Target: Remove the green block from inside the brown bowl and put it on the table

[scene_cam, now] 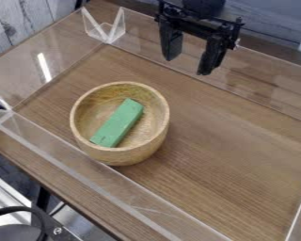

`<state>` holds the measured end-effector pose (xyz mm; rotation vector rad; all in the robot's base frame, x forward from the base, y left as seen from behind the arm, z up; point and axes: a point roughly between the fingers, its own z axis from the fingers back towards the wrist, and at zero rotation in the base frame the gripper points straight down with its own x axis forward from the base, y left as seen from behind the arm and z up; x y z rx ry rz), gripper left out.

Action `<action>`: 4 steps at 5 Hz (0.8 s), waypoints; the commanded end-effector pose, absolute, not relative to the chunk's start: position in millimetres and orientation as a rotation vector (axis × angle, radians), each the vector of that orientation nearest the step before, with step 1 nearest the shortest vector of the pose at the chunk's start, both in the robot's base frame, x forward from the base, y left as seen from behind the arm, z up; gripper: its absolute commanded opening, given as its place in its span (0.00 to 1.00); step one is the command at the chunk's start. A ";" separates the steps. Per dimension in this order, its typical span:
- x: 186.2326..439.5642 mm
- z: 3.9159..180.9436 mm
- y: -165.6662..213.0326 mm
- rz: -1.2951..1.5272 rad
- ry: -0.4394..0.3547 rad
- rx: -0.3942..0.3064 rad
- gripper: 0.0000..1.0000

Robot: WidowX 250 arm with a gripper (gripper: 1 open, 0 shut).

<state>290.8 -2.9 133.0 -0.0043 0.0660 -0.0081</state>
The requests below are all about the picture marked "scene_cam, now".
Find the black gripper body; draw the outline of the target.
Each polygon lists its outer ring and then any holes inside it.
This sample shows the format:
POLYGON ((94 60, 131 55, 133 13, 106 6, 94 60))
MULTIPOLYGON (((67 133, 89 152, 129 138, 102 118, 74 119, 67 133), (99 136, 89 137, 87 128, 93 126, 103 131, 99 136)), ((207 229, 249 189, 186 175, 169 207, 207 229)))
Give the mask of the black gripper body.
POLYGON ((245 23, 228 12, 225 4, 226 0, 158 0, 155 19, 163 17, 177 29, 201 39, 218 35, 225 48, 236 49, 245 23))

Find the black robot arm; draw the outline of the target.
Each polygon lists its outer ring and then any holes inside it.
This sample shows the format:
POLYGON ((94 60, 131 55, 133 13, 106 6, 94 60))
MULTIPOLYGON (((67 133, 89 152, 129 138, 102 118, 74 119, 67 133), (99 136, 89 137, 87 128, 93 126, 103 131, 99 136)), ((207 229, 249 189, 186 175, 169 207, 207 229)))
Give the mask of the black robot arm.
POLYGON ((226 0, 158 0, 161 54, 166 61, 182 53, 182 34, 205 40, 197 75, 209 75, 220 67, 226 50, 238 46, 241 17, 224 17, 226 0))

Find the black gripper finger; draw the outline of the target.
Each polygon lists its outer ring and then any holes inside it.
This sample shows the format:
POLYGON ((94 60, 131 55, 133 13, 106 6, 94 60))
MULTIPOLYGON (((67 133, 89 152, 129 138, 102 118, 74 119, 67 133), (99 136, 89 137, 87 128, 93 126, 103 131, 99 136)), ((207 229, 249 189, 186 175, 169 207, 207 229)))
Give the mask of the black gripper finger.
POLYGON ((206 39, 205 51, 197 69, 197 75, 209 75, 214 68, 221 65, 226 53, 225 40, 218 35, 206 39))
POLYGON ((173 60, 182 52, 182 31, 170 23, 159 22, 161 53, 166 61, 173 60))

